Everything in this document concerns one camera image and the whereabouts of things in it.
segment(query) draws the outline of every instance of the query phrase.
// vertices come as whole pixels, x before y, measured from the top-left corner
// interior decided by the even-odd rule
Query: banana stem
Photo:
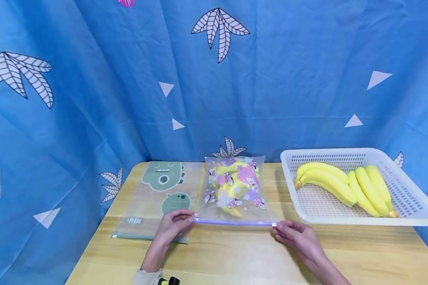
[[[295,189],[299,189],[302,186],[301,182],[298,179],[295,179],[295,181],[293,181],[293,185],[295,186]]]

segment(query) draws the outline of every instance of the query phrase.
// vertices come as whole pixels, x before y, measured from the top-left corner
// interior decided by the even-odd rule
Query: human hand
[[[165,214],[146,252],[141,270],[157,272],[162,266],[170,243],[179,234],[188,231],[192,227],[193,220],[193,212],[185,209]]]
[[[179,209],[165,214],[162,221],[160,221],[153,243],[168,247],[179,234],[188,231],[192,227],[193,214],[192,211],[186,209]]]
[[[314,230],[295,221],[282,221],[273,228],[274,237],[290,246],[323,285],[350,285],[328,259]]]

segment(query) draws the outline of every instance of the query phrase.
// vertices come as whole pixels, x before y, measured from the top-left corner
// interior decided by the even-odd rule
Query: ziplock bag
[[[195,221],[270,227],[277,222],[264,195],[264,161],[264,156],[205,158],[206,175]]]
[[[166,213],[193,210],[202,179],[202,162],[151,161],[113,238],[153,239]],[[174,240],[188,243],[187,235]]]

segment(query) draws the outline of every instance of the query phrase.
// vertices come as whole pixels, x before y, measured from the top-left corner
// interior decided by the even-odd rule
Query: purple zipper
[[[205,220],[195,218],[195,223],[205,225],[221,225],[221,226],[240,226],[240,227],[271,227],[273,222],[226,222],[219,220]]]

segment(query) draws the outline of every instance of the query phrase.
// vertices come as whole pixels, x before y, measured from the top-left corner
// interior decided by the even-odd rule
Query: cartoon character print
[[[211,189],[208,189],[208,190],[206,190],[206,193],[204,194],[204,203],[205,204],[207,204],[208,202],[209,202],[209,200],[211,200],[211,198],[213,197],[213,193],[214,193],[215,191],[214,190],[211,190]]]
[[[229,158],[221,161],[220,164],[223,166],[230,166],[230,165],[233,165],[235,162],[236,162],[235,158]]]
[[[236,206],[241,206],[243,204],[243,202],[240,199],[236,199],[236,198],[231,198],[229,201],[229,204],[227,204],[227,208],[231,208],[234,207],[236,208]]]
[[[260,182],[257,179],[255,171],[250,166],[242,167],[241,165],[239,165],[238,178],[245,185],[251,185],[256,190],[256,192],[258,192],[262,188]]]
[[[264,198],[255,198],[254,206],[266,210],[265,199]]]
[[[212,184],[217,179],[217,172],[209,168],[209,184]]]
[[[225,183],[228,183],[232,186],[234,181],[233,177],[231,177],[231,174],[226,172],[223,175],[219,176],[219,178],[217,178],[217,182],[219,183],[220,187],[222,187]]]

